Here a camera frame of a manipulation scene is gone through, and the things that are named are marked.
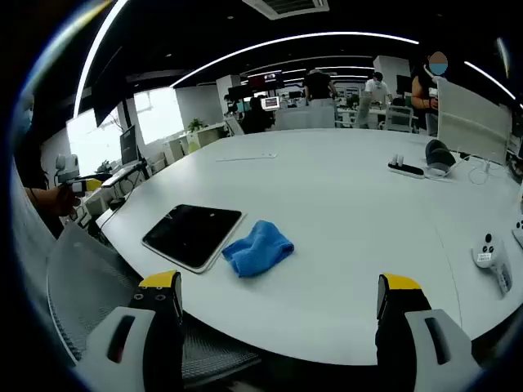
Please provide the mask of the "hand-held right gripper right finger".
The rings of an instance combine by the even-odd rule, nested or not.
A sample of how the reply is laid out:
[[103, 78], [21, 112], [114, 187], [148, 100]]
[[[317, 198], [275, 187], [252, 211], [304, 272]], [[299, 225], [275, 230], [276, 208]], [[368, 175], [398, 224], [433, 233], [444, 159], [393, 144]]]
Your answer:
[[464, 391], [481, 374], [472, 341], [411, 278], [378, 278], [375, 345], [386, 391]]

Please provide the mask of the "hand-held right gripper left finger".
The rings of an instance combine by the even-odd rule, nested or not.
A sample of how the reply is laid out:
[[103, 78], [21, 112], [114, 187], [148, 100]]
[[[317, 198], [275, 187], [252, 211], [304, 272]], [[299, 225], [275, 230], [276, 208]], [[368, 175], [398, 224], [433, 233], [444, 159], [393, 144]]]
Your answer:
[[181, 274], [144, 278], [126, 306], [88, 335], [75, 367], [90, 391], [179, 391], [184, 343]]

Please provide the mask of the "person's left hand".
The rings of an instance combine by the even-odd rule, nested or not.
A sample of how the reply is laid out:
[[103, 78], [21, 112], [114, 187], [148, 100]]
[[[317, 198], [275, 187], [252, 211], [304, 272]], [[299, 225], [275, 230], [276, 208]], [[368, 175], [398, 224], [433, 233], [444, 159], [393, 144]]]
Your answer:
[[69, 215], [80, 204], [80, 199], [69, 185], [60, 185], [56, 192], [56, 214]]

